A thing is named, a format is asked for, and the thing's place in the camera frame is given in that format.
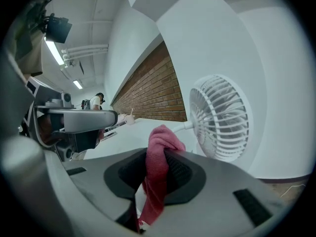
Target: person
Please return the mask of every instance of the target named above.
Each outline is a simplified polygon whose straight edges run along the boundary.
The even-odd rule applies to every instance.
[[[98,93],[90,99],[90,110],[101,110],[101,105],[104,103],[103,93]],[[105,129],[100,129],[98,134],[98,143],[104,138]]]
[[[102,93],[96,94],[90,99],[90,110],[101,110],[101,105],[104,103],[104,95]]]

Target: white wall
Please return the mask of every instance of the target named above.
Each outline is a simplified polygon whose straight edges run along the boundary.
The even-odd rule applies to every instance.
[[[105,65],[104,86],[109,102],[162,41],[156,24],[123,0],[113,22]]]
[[[71,102],[75,106],[76,109],[81,109],[81,102],[84,99],[91,99],[93,96],[95,96],[97,93],[103,93],[104,94],[104,100],[106,101],[103,103],[102,109],[103,110],[112,110],[112,107],[110,106],[109,102],[106,100],[106,93],[104,91],[103,85],[98,85],[91,88],[83,88],[78,89],[76,93],[71,94]]]
[[[308,175],[316,159],[316,66],[303,29],[277,0],[231,6],[256,44],[267,84],[265,131],[249,171],[259,178]]]
[[[249,170],[266,118],[266,83],[260,56],[246,27],[223,0],[179,0],[158,21],[181,87],[187,115],[195,81],[223,74],[248,98],[254,118],[247,152],[234,164]]]
[[[315,60],[281,0],[179,0],[156,23],[187,114],[192,85],[209,74],[226,75],[247,96],[254,134],[234,164],[258,178],[294,178],[312,171]]]

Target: ceiling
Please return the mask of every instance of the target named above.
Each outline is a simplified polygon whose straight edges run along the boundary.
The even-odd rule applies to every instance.
[[[119,9],[122,0],[53,0],[47,5],[47,15],[55,13],[55,17],[69,19],[73,26],[69,32],[65,44],[56,43],[61,54],[61,49],[78,47],[91,44],[108,44],[112,21]],[[66,68],[64,73],[49,51],[45,42],[42,45],[43,74],[37,79],[53,87],[56,90],[77,93],[78,88],[73,84],[78,80],[83,88],[89,88],[103,84],[104,64],[106,54],[83,57],[80,59],[84,74],[82,73],[79,60],[73,67]]]

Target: fluorescent light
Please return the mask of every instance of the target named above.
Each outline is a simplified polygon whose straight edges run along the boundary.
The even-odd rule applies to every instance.
[[[56,46],[55,46],[55,43],[52,42],[52,41],[46,41],[46,37],[44,38],[50,52],[52,53],[52,55],[54,56],[55,60],[57,61],[58,65],[63,65],[64,64],[64,61],[63,59],[61,58]]]
[[[82,89],[82,86],[77,80],[73,81],[73,83],[78,87],[78,89]]]

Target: backpack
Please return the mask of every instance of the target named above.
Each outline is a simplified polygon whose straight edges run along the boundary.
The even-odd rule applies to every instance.
[[[87,99],[83,100],[81,102],[81,109],[82,110],[90,110],[90,100],[87,100]]]

